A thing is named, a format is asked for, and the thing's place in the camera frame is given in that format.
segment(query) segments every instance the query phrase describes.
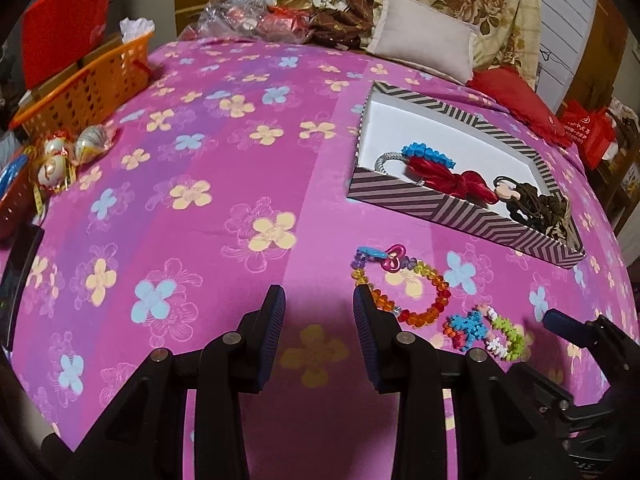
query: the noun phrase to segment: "red bow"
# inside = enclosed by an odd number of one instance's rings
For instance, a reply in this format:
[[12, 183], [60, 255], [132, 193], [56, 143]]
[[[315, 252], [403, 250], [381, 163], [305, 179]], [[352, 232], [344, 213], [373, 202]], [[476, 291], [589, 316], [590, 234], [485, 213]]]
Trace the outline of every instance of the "red bow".
[[443, 164], [425, 160], [421, 156], [409, 157], [407, 165], [414, 173], [420, 175], [425, 186], [431, 189], [462, 200], [470, 195], [488, 204], [498, 202], [498, 196], [486, 186], [482, 176], [475, 171], [463, 171], [462, 174], [451, 173], [451, 170]]

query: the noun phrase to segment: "screw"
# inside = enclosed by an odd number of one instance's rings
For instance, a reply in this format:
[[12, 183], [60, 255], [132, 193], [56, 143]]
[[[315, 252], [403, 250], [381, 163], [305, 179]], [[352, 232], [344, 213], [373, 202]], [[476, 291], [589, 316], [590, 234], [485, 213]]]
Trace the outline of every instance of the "screw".
[[238, 332], [227, 332], [222, 336], [225, 345], [235, 345], [242, 341], [242, 336]]
[[159, 363], [169, 357], [169, 351], [166, 348], [156, 348], [149, 354], [149, 357], [151, 357], [152, 361]]
[[472, 348], [471, 350], [469, 350], [469, 357], [471, 357], [476, 363], [486, 361], [486, 356], [486, 352], [481, 348]]
[[399, 332], [396, 334], [396, 341], [403, 345], [410, 345], [415, 341], [415, 335], [411, 332]]

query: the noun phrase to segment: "red pillow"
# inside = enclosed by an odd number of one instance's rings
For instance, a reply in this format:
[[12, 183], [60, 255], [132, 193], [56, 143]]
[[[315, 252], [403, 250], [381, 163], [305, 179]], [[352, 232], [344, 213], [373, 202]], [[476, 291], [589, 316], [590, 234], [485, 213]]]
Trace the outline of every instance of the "red pillow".
[[564, 134], [564, 126], [514, 67], [501, 66], [474, 72], [474, 78], [466, 85], [493, 97], [546, 142], [563, 148], [571, 146], [571, 139]]

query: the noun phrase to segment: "pink floral bedsheet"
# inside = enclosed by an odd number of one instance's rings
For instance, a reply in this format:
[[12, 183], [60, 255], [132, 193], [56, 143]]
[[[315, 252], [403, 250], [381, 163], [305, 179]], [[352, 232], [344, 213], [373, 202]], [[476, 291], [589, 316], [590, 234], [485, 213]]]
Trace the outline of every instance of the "pink floral bedsheet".
[[[373, 390], [362, 361], [350, 277], [360, 245], [406, 245], [447, 273], [446, 314], [491, 303], [524, 333], [531, 364], [577, 402], [601, 396], [607, 382], [590, 355], [540, 324], [549, 308], [580, 320], [601, 312], [638, 335], [616, 239], [575, 152], [548, 146], [481, 94], [372, 57], [196, 42], [152, 59], [163, 76], [114, 115], [119, 144], [52, 200], [20, 306], [15, 370], [71, 447], [153, 348], [202, 348], [279, 283], [287, 315], [273, 375], [260, 396], [242, 399], [252, 478], [387, 480], [398, 400]], [[560, 269], [347, 200], [374, 79], [447, 100], [538, 150], [572, 199], [587, 257]], [[370, 276], [403, 307], [433, 301], [410, 272]], [[450, 349], [439, 329], [417, 333]], [[193, 397], [188, 408], [190, 478]]]

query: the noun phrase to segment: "pink flower charm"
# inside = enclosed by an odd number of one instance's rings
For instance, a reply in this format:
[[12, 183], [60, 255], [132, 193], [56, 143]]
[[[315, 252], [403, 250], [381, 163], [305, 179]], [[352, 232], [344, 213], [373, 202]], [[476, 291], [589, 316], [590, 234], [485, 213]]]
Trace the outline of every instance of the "pink flower charm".
[[389, 256], [386, 260], [380, 262], [380, 267], [386, 270], [386, 272], [398, 272], [398, 270], [400, 270], [400, 258], [406, 254], [404, 245], [393, 245], [389, 247], [385, 253]]

